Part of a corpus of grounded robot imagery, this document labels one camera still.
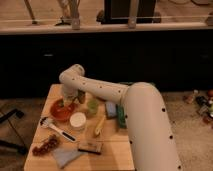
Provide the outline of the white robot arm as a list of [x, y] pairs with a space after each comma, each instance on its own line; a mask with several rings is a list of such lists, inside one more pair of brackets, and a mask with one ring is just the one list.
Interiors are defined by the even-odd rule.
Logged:
[[123, 107], [136, 171], [183, 171], [164, 100], [151, 83], [128, 86], [86, 78], [75, 64], [59, 80], [62, 97], [73, 99], [81, 90]]

